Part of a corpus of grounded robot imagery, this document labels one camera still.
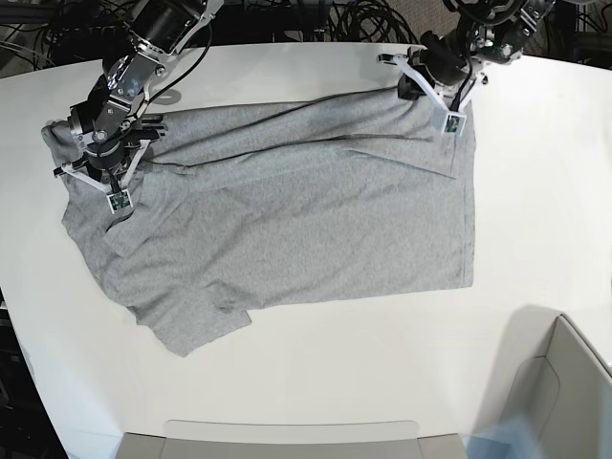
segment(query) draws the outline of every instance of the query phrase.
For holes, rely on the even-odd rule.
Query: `cable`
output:
[[[557,25],[557,21],[555,21],[555,23],[551,23],[551,27],[552,27],[552,32],[553,32],[553,38],[555,42],[557,43],[559,58],[560,60],[565,60],[567,59],[567,46],[568,46],[566,36],[565,34],[561,33],[561,30],[559,29]]]
[[[108,174],[108,178],[111,182],[111,190],[113,191],[113,194],[121,193],[121,187],[119,185],[119,181],[117,180],[117,177],[115,177],[115,174],[113,174],[111,172],[111,169],[109,169],[108,167],[106,167],[104,170]]]
[[[353,0],[346,5],[332,4],[338,22],[330,18],[332,41],[418,43],[405,18],[386,0]],[[344,7],[340,13],[339,6]]]
[[[167,86],[165,86],[163,89],[161,89],[160,91],[158,91],[157,93],[155,93],[155,95],[150,99],[149,103],[153,103],[153,101],[158,98],[159,96],[161,96],[163,93],[165,93],[168,89],[174,87],[175,85],[179,84],[183,79],[185,79],[191,72],[193,72],[195,70],[195,68],[200,65],[200,62],[202,62],[204,60],[204,58],[206,57],[206,55],[208,54],[208,50],[210,49],[210,45],[212,44],[212,24],[210,22],[208,22],[208,43],[207,46],[204,48],[204,51],[202,52],[202,55],[200,55],[200,57],[198,57],[198,60],[196,60],[193,65],[191,67],[189,67],[181,76],[179,76],[178,78],[176,78],[174,81],[172,81],[170,84],[168,84]]]
[[[101,28],[112,27],[110,34],[121,35],[123,19],[136,3],[130,0],[59,0],[46,29],[35,39],[35,50],[39,50],[57,64],[86,60],[81,57],[96,57]],[[83,42],[93,41],[92,47]]]
[[[16,45],[15,43],[11,43],[9,41],[1,41],[1,40],[0,40],[0,45],[3,45],[3,48],[9,48],[9,49],[10,49],[10,47],[14,47],[14,48],[16,48],[16,50],[14,50],[14,51],[23,50],[23,51],[27,51],[29,53],[32,53],[33,55],[39,55],[42,58],[44,58],[45,60],[48,60],[51,63],[51,65],[55,66],[55,64],[53,63],[52,60],[50,60],[49,58],[45,57],[44,55],[42,55],[41,53],[39,53],[39,52],[37,52],[35,50],[31,50],[30,48],[26,48],[25,46]]]
[[[37,27],[36,29],[27,29],[26,31],[24,31],[23,29],[21,29],[24,26],[24,24],[20,24],[18,27],[14,27],[11,26],[9,24],[0,24],[0,27],[6,27],[7,29],[12,29],[13,33],[17,33],[17,32],[36,32],[36,31],[40,31],[42,29],[46,29],[47,26],[42,26],[42,27]]]
[[[2,48],[2,49],[4,49],[4,50],[8,50],[8,51],[10,51],[10,52],[12,53],[12,55],[14,55],[15,57],[19,57],[20,59],[25,60],[26,62],[29,62],[29,63],[30,63],[30,65],[32,65],[32,66],[33,66],[33,68],[34,68],[35,70],[40,70],[40,69],[38,69],[38,68],[36,67],[36,64],[34,64],[34,62],[33,62],[32,60],[29,60],[27,57],[24,57],[23,55],[20,55],[20,54],[19,54],[19,53],[18,53],[16,50],[13,50],[13,49],[11,49],[11,48],[9,48],[8,46],[5,46],[5,45],[3,45],[3,44],[0,44],[0,48]]]
[[[455,0],[455,2],[457,3],[457,10],[459,10],[461,14],[467,16],[472,21],[482,26],[499,26],[503,24],[504,22],[506,22],[511,17],[513,17],[516,14],[516,12],[520,10],[521,6],[524,3],[524,0],[514,0],[514,2],[510,5],[510,7],[507,10],[500,13],[499,15],[496,15],[495,18],[493,19],[478,17],[476,14],[471,12],[475,4],[468,5],[463,0]]]
[[[609,8],[612,8],[612,3],[608,3],[605,7],[603,7],[600,11],[601,19],[603,19],[603,31],[608,32],[608,20],[605,17],[605,11]]]
[[[317,40],[325,41],[325,0],[318,0],[318,26],[321,28],[321,32],[317,32]]]
[[[43,35],[43,33],[45,33],[47,30],[49,29],[49,26],[47,26],[46,28],[42,29],[41,31],[38,31],[38,33],[36,34],[36,37],[34,38],[34,43],[33,43],[33,49],[36,50],[36,46],[38,45],[38,39]],[[41,38],[40,40],[40,51],[42,52],[42,44],[43,44],[44,38]],[[36,65],[38,65],[38,59],[36,59],[36,57],[34,57],[34,63]]]
[[[473,63],[471,62],[471,55],[470,55],[470,46],[471,46],[471,42],[474,39],[474,32],[475,32],[475,27],[472,26],[470,30],[470,34],[468,35],[468,39],[466,40],[466,49],[464,51],[464,59],[468,62],[468,74],[466,75],[466,78],[463,80],[463,83],[461,83],[461,86],[459,86],[459,91],[457,92],[457,94],[455,95],[455,98],[452,100],[452,103],[450,104],[450,110],[452,110],[453,112],[456,112],[457,110],[459,110],[459,105],[461,104],[461,96],[464,90],[466,89],[466,87],[468,86],[471,76],[474,73],[474,66],[473,66]]]
[[[598,32],[598,33],[605,32],[604,26],[599,25],[593,17],[589,16],[585,12],[580,12],[576,16],[576,19],[578,19],[578,21],[582,21],[584,24],[591,27],[591,29],[593,29],[595,32]]]
[[[12,32],[11,32],[11,33],[9,33],[9,36],[7,36],[7,37],[5,38],[5,41],[9,41],[13,35],[15,35],[15,34],[16,34],[16,33],[18,33],[18,32],[21,32],[21,28],[22,28],[22,27],[23,27],[23,24],[20,24],[20,25],[19,25],[19,27],[12,28]]]
[[[546,30],[546,57],[551,57],[551,28],[548,22],[548,16],[544,16],[544,29]]]
[[[304,33],[304,35],[306,35],[307,28],[306,28],[306,22],[304,21],[304,15],[305,15],[304,0],[297,0],[296,6],[297,6],[296,8],[297,22],[299,23],[299,27]]]
[[[249,3],[246,10],[264,10],[271,11],[277,8],[285,8],[290,10],[293,8],[293,4],[290,0],[262,0],[266,2],[266,5],[261,3]]]

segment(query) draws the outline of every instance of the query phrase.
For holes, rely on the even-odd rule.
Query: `robotic arm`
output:
[[[432,122],[442,135],[460,135],[463,108],[473,90],[487,82],[484,67],[519,58],[556,0],[443,1],[461,14],[452,33],[443,38],[425,33],[424,47],[408,55],[380,55],[379,61],[402,70],[400,98],[431,98],[436,106]],[[126,24],[131,46],[116,59],[104,59],[104,75],[87,100],[70,109],[68,121],[82,156],[56,169],[55,176],[70,174],[105,192],[113,213],[132,206],[128,184],[136,165],[164,133],[161,117],[144,115],[159,95],[150,97],[148,86],[165,72],[161,58],[180,53],[222,6],[223,0],[142,0],[137,5]]]
[[[131,46],[117,60],[105,58],[104,75],[87,100],[70,107],[68,122],[82,156],[57,168],[56,177],[69,174],[105,192],[113,213],[132,206],[127,186],[136,165],[164,133],[161,117],[143,117],[152,101],[149,85],[165,72],[162,58],[179,54],[222,6],[223,0],[146,0],[135,7],[126,24]]]

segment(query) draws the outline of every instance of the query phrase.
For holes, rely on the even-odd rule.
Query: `white table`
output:
[[[403,51],[212,49],[169,109],[390,86],[397,69],[375,57]],[[60,223],[68,194],[39,131],[85,99],[99,69],[0,80],[0,286],[74,456],[113,457],[124,431],[164,435],[168,420],[470,433],[495,422],[558,311],[612,361],[612,73],[535,58],[489,69],[474,100],[473,288],[253,311],[252,326],[181,359],[104,296]]]

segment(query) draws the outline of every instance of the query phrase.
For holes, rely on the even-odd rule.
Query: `screw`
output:
[[[501,54],[504,57],[510,57],[512,53],[513,53],[513,45],[506,43],[504,46],[501,47]]]
[[[96,131],[94,134],[94,140],[96,142],[104,142],[106,140],[106,131]]]

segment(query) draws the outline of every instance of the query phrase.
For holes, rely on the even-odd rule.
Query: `gray t-shirt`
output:
[[[431,112],[386,89],[166,114],[131,217],[112,226],[104,195],[64,177],[63,224],[108,297],[181,356],[249,309],[468,287],[473,127],[440,136]],[[56,164],[77,159],[65,122],[42,134]]]

